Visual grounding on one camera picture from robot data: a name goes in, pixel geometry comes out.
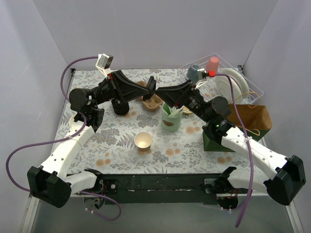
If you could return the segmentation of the brown paper coffee cup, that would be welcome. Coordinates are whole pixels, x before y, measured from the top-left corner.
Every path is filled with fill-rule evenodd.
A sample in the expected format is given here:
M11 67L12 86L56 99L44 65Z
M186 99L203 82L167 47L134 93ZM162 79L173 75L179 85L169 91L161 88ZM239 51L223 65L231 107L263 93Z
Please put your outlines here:
M139 151L148 151L152 144L152 136L148 132L139 132L134 138L134 143Z

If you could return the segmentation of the green paper bag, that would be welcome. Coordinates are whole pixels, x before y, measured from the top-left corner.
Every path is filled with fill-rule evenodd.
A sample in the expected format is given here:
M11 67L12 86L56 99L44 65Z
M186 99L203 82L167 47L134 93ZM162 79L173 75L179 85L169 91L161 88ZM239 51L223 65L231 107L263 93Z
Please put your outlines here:
M247 135L254 140L261 140L272 128L271 118L266 106L238 104L237 109L246 127ZM204 151L233 152L233 150L208 139L205 133L203 133L203 147Z

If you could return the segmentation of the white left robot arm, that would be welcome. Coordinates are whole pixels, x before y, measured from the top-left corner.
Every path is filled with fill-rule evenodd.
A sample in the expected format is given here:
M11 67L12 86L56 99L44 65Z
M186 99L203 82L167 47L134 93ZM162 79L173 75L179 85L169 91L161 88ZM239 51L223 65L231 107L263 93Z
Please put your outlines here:
M70 108L76 111L66 137L39 166L27 172L31 195L57 208L63 207L71 194L89 190L99 194L103 181L97 171L83 171L68 175L69 167L84 144L96 133L104 118L104 109L98 107L113 101L117 113L124 114L128 102L142 97L147 100L156 88L150 77L146 86L129 80L121 70L106 75L97 87L75 88L69 94Z

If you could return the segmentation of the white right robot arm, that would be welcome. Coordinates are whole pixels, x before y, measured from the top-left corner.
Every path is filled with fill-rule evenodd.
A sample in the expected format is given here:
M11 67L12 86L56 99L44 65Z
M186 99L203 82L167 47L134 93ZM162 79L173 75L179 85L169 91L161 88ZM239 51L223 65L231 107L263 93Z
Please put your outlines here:
M287 157L270 150L226 119L231 113L226 98L217 96L205 101L189 81L159 87L155 94L170 107L186 106L206 123L203 131L210 140L249 159L263 172L255 175L254 171L238 172L237 168L229 167L211 184L216 192L231 193L240 188L256 190L288 206L306 183L303 161L299 157Z

